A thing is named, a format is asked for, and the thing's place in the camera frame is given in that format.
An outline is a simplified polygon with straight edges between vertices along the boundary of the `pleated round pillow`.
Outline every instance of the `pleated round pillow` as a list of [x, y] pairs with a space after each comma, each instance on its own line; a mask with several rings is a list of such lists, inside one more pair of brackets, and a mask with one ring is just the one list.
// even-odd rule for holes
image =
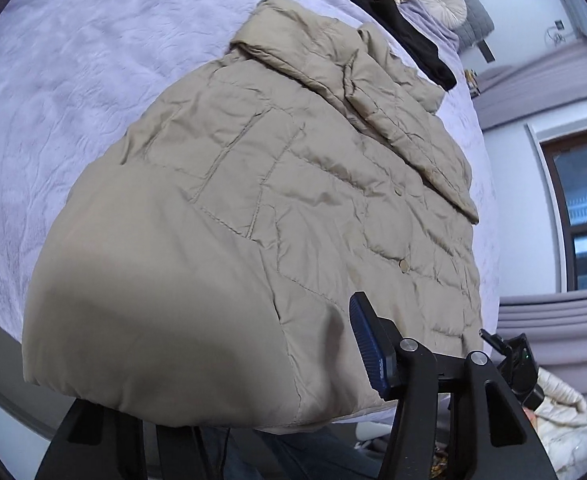
[[449, 30], [454, 30], [467, 19], [464, 0], [420, 0], [431, 14]]

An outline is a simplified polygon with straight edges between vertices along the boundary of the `bed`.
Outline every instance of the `bed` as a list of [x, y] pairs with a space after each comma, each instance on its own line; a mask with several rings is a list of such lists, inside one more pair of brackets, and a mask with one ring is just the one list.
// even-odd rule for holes
[[[20, 341], [46, 234], [82, 170], [181, 76], [221, 56], [259, 0], [11, 0], [0, 15], [0, 327]], [[358, 26], [349, 0], [296, 0]], [[458, 37], [410, 0], [405, 16], [439, 45], [459, 84], [438, 111], [473, 168], [473, 251], [483, 322], [497, 323], [497, 203]], [[390, 36], [406, 64], [411, 58]]]

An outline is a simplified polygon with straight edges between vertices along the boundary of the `brown wooden window frame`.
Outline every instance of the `brown wooden window frame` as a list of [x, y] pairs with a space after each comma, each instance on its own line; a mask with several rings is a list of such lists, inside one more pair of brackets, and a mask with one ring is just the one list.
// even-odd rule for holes
[[553, 157], [574, 148], [586, 147], [587, 130], [575, 132], [567, 136], [559, 137], [558, 139], [541, 141], [540, 146], [549, 170], [549, 176], [551, 177], [551, 183], [553, 184], [553, 191], [558, 202], [562, 237], [564, 240], [565, 259], [567, 261], [567, 290], [577, 290], [574, 236], [587, 235], [587, 222], [584, 224], [571, 225], [567, 199]]

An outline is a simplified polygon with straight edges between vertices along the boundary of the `blue jeans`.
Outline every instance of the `blue jeans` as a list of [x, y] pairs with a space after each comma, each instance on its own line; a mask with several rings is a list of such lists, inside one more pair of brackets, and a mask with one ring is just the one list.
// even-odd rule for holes
[[[328, 428], [285, 435], [255, 433], [275, 455], [289, 480], [378, 478], [381, 463], [349, 447]], [[241, 459], [240, 450], [227, 430], [203, 428], [203, 440], [215, 474], [224, 457], [224, 480], [263, 480], [254, 466]]]

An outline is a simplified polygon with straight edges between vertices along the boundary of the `metal screw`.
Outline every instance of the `metal screw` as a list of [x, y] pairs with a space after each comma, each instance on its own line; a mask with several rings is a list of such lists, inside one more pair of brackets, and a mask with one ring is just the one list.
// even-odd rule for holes
[[403, 339], [400, 341], [400, 348], [406, 352], [415, 352], [417, 350], [417, 341], [410, 338]]
[[487, 364], [489, 358], [484, 352], [474, 352], [473, 354], [471, 354], [471, 360], [478, 366], [482, 366]]

